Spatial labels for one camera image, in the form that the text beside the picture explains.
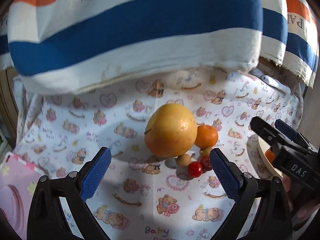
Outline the person's right hand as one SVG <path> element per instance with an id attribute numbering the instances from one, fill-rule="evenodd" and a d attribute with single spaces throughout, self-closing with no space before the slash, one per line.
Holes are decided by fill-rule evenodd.
<path id="1" fill-rule="evenodd" d="M 302 228 L 319 209 L 319 197 L 296 179 L 283 175 L 282 183 L 289 203 L 294 231 Z"/>

